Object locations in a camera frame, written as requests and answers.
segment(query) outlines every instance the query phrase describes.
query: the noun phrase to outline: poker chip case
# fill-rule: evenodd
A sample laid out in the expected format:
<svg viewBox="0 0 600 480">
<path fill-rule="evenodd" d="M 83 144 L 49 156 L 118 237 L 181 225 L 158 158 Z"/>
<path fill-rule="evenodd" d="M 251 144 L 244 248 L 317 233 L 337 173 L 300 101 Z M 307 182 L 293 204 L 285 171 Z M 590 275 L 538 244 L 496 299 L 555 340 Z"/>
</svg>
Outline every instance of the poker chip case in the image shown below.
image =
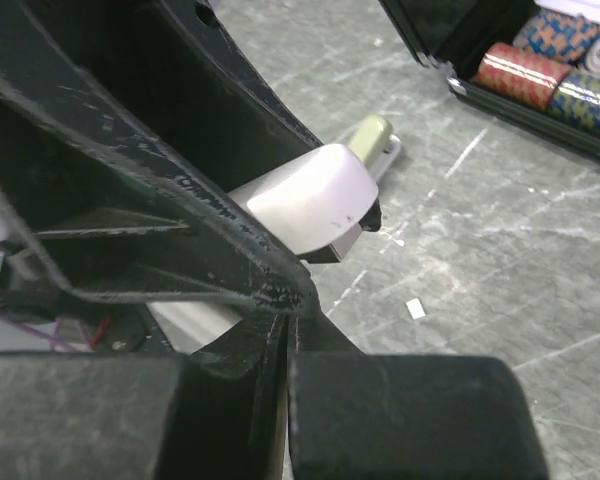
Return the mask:
<svg viewBox="0 0 600 480">
<path fill-rule="evenodd" d="M 555 83 L 551 85 L 555 93 L 550 105 L 546 92 L 539 93 L 541 101 L 534 106 L 528 95 L 516 94 L 511 88 L 505 92 L 508 94 L 503 94 L 488 88 L 489 82 L 480 82 L 489 53 L 494 48 L 502 50 L 503 44 L 505 48 L 506 44 L 511 45 L 530 19 L 540 15 L 540 8 L 533 0 L 379 1 L 416 61 L 443 72 L 459 100 L 554 143 L 600 159 L 600 129 L 588 128 L 586 122 L 590 119 L 585 116 L 584 128 L 578 126 L 573 118 L 573 112 L 578 112 L 575 107 L 573 112 L 556 110 L 561 105 L 572 107 L 573 102 L 560 98 L 565 92 L 558 84 L 572 82 L 579 76 L 581 70 L 575 65 L 568 75 L 555 64 L 553 68 L 544 65 L 544 69 L 539 69 L 546 73 L 548 68 Z M 589 78 L 582 84 L 597 83 Z"/>
</svg>

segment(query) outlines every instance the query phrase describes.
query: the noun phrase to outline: screw hole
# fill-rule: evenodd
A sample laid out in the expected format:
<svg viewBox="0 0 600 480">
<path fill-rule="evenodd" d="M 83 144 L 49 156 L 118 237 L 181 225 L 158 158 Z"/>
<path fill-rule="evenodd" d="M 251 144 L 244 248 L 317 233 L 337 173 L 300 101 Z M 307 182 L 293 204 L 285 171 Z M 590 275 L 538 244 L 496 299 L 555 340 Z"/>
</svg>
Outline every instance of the screw hole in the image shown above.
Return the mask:
<svg viewBox="0 0 600 480">
<path fill-rule="evenodd" d="M 207 27 L 217 27 L 220 24 L 213 9 L 202 3 L 196 3 L 196 15 Z"/>
</svg>

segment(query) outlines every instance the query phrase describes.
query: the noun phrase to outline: orange poker chip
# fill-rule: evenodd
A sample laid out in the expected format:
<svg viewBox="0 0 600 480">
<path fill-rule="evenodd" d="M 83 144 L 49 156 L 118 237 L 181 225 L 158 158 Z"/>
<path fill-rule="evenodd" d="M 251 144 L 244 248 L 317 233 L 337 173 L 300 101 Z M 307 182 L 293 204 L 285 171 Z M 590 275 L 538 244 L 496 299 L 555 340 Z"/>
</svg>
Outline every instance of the orange poker chip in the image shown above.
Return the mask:
<svg viewBox="0 0 600 480">
<path fill-rule="evenodd" d="M 496 43 L 483 57 L 473 81 L 546 111 L 553 92 L 571 70 L 570 65 Z"/>
</svg>

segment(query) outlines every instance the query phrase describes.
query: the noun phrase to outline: case lid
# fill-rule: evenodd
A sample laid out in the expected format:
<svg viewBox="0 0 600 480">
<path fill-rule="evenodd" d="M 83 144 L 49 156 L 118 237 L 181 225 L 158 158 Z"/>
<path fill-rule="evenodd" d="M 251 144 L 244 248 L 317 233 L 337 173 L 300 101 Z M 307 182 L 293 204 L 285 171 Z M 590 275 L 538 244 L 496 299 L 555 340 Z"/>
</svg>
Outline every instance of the case lid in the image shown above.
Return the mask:
<svg viewBox="0 0 600 480">
<path fill-rule="evenodd" d="M 533 0 L 380 0 L 413 57 L 425 67 L 456 65 L 514 4 Z"/>
</svg>

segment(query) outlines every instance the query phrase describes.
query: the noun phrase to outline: open case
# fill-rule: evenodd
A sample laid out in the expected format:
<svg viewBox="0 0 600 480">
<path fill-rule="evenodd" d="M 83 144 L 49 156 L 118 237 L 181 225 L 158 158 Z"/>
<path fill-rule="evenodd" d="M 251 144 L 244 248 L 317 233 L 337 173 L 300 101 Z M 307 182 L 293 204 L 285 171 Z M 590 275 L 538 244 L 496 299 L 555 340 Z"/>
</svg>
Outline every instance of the open case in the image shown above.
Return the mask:
<svg viewBox="0 0 600 480">
<path fill-rule="evenodd" d="M 497 42 L 511 44 L 539 11 L 533 0 L 380 0 L 380 3 L 413 57 L 425 67 L 442 70 L 458 99 L 600 159 L 600 136 L 470 82 L 487 50 Z"/>
</svg>

